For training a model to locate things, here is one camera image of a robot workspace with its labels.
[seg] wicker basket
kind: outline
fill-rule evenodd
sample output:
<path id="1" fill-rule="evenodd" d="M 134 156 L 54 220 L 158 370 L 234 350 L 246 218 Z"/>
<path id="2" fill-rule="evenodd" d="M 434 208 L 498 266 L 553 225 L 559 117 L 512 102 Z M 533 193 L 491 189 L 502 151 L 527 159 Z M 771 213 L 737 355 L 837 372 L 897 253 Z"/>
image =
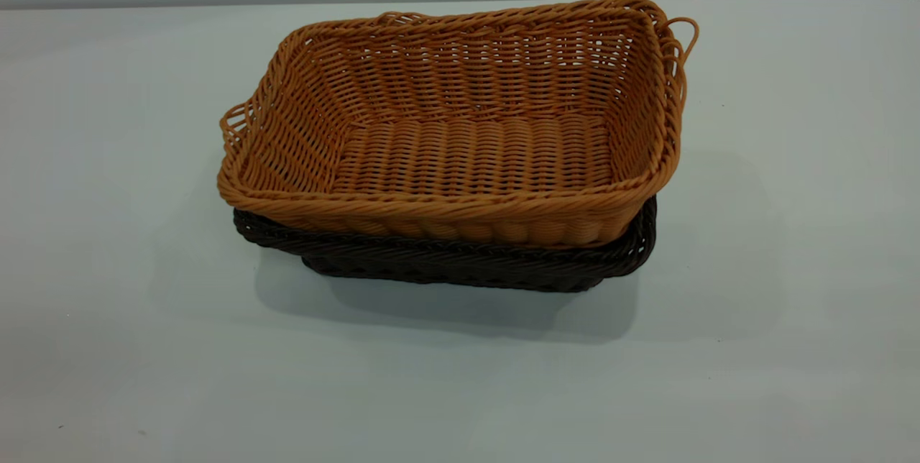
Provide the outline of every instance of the wicker basket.
<path id="1" fill-rule="evenodd" d="M 677 166 L 675 21 L 696 30 L 646 0 L 308 25 L 224 116 L 218 187 L 304 230 L 606 244 Z"/>
<path id="2" fill-rule="evenodd" d="M 575 293 L 645 263 L 655 246 L 656 210 L 652 197 L 627 233 L 607 246 L 587 249 L 316 233 L 240 210 L 234 210 L 234 223 L 250 242 L 302 257 L 308 267 L 329 276 Z"/>

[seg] stacked baskets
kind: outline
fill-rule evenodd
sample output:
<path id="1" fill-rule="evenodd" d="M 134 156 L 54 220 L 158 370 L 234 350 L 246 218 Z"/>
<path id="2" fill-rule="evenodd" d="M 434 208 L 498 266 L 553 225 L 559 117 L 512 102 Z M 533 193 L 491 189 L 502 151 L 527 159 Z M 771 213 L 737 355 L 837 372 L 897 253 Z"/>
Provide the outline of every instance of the stacked baskets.
<path id="1" fill-rule="evenodd" d="M 676 21 L 598 0 L 308 25 L 221 120 L 218 188 L 318 272 L 586 290 L 653 247 L 696 41 Z"/>

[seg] basket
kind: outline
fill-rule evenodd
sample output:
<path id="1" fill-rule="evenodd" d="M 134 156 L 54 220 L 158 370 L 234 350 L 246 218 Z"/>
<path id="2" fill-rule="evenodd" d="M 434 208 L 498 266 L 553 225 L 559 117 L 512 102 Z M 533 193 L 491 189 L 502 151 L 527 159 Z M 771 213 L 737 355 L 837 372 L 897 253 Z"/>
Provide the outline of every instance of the basket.
<path id="1" fill-rule="evenodd" d="M 676 169 L 684 61 L 647 0 L 310 24 L 221 120 L 221 195 L 304 230 L 596 247 Z"/>
<path id="2" fill-rule="evenodd" d="M 302 257 L 308 267 L 329 276 L 575 293 L 604 278 L 630 274 L 645 263 L 655 246 L 656 211 L 652 197 L 623 236 L 587 249 L 318 233 L 240 210 L 234 210 L 234 223 L 246 240 Z"/>

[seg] dark brown wicker basket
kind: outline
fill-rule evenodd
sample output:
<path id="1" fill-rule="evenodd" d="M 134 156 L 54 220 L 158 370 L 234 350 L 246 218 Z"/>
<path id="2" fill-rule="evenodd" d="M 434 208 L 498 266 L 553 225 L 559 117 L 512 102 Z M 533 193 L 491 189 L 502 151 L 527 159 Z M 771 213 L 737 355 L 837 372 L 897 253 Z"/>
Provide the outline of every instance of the dark brown wicker basket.
<path id="1" fill-rule="evenodd" d="M 328 276 L 578 293 L 645 263 L 655 246 L 657 208 L 655 197 L 646 201 L 610 244 L 563 250 L 303 231 L 240 210 L 234 223 L 246 240 L 302 257 Z"/>

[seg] basket rim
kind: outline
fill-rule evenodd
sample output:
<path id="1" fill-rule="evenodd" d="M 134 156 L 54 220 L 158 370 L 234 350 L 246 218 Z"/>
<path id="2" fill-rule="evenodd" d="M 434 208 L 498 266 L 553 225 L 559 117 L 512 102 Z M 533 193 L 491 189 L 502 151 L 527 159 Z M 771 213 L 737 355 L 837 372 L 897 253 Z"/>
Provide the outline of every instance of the basket rim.
<path id="1" fill-rule="evenodd" d="M 515 23 L 533 23 L 533 17 L 525 13 L 540 11 L 546 14 L 564 12 L 564 18 L 556 21 L 581 19 L 585 17 L 600 17 L 611 13 L 628 14 L 640 19 L 645 25 L 648 36 L 658 41 L 658 48 L 651 48 L 654 54 L 653 67 L 658 69 L 660 75 L 656 77 L 656 131 L 653 145 L 653 155 L 646 170 L 637 177 L 611 182 L 605 185 L 581 188 L 581 190 L 564 191 L 513 191 L 503 194 L 466 194 L 466 195 L 418 195 L 408 192 L 367 192 L 367 193 L 333 193 L 322 191 L 264 191 L 250 188 L 243 184 L 239 172 L 243 169 L 243 162 L 234 162 L 234 159 L 244 159 L 249 155 L 249 149 L 259 136 L 259 128 L 253 127 L 247 112 L 257 105 L 260 95 L 266 95 L 267 100 L 272 97 L 264 92 L 266 77 L 263 77 L 253 97 L 247 102 L 230 109 L 221 120 L 224 130 L 224 161 L 218 175 L 218 187 L 221 197 L 234 207 L 252 208 L 254 201 L 259 201 L 260 211 L 290 211 L 291 206 L 296 206 L 297 213 L 316 216 L 339 216 L 342 214 L 359 217 L 400 216 L 420 218 L 464 218 L 475 216 L 477 218 L 497 218 L 509 214 L 533 214 L 546 206 L 548 201 L 553 202 L 553 207 L 562 206 L 566 213 L 586 208 L 615 206 L 625 204 L 654 195 L 667 183 L 673 174 L 670 165 L 676 165 L 679 158 L 680 142 L 680 113 L 683 107 L 684 92 L 683 73 L 678 64 L 677 74 L 668 73 L 673 70 L 673 64 L 680 61 L 681 46 L 673 38 L 666 15 L 649 0 L 582 0 L 568 2 L 567 4 L 543 4 L 532 7 L 512 8 L 493 12 L 480 12 L 473 14 L 451 14 L 442 17 L 429 17 L 424 14 L 385 13 L 380 17 L 364 19 L 345 19 L 339 21 L 326 21 L 323 23 L 308 24 L 305 27 L 290 33 L 284 45 L 292 40 L 306 40 L 310 37 L 322 37 L 323 34 L 310 35 L 311 31 L 319 25 L 326 28 L 327 37 L 345 37 L 354 34 L 374 33 L 395 34 L 399 31 L 412 30 L 418 33 L 419 27 L 431 27 L 431 33 L 446 30 L 463 30 L 467 21 L 485 18 L 489 24 L 478 24 L 477 27 L 489 27 L 491 24 L 509 25 Z M 272 64 L 285 64 L 287 59 L 280 56 L 282 48 L 276 52 Z M 235 116 L 244 116 L 242 122 L 230 123 Z M 411 205 L 411 211 L 398 210 L 405 205 Z M 558 211 L 546 215 L 556 215 Z"/>

